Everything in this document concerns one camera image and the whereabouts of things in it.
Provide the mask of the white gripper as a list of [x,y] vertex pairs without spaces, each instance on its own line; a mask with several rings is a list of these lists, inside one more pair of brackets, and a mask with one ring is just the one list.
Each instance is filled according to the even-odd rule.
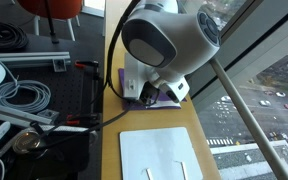
[[139,100],[146,94],[156,96],[157,92],[166,95],[174,103],[181,102],[189,91],[184,77],[176,82],[168,82],[160,77],[153,67],[136,60],[126,53],[124,56],[123,96]]

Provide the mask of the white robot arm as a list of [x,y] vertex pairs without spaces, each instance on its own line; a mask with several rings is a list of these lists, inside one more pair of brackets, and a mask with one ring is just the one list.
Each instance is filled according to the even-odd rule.
[[140,0],[121,37],[127,50],[123,95],[138,100],[158,89],[175,103],[189,92],[185,76],[209,61],[221,44],[208,14],[180,14],[176,0]]

